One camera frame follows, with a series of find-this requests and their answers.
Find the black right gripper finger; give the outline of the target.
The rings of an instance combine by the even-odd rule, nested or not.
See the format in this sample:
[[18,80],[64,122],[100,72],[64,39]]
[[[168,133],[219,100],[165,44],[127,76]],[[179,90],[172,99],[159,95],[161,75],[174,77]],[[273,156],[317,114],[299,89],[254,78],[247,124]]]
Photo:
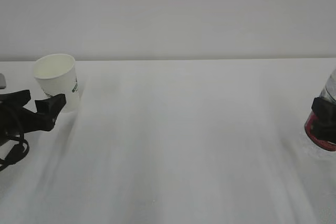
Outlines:
[[311,133],[319,140],[335,144],[335,104],[317,97],[311,108],[317,117],[312,123]]

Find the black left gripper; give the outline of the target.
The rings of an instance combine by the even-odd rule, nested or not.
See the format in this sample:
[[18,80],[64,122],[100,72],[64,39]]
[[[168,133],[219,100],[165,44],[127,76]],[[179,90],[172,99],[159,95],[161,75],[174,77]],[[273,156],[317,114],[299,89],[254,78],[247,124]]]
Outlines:
[[9,137],[21,133],[51,131],[66,105],[66,96],[58,94],[49,99],[35,100],[37,111],[32,112],[24,108],[30,100],[29,90],[1,94],[1,145],[7,143]]

